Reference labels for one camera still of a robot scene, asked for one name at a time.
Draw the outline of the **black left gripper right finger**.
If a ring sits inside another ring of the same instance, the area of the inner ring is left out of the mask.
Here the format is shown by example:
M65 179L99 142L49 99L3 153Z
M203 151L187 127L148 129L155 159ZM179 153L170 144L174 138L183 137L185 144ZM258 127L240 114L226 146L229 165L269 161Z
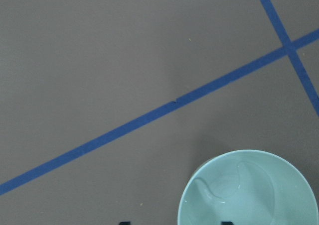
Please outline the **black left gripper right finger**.
M220 224L221 225L234 225L234 223L232 221L221 221Z

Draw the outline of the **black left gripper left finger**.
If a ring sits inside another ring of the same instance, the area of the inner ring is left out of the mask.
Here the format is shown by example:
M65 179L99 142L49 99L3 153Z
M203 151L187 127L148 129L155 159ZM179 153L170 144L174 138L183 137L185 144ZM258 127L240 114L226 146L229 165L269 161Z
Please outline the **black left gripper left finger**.
M122 222L119 222L119 225L131 225L131 222L130 221L122 221Z

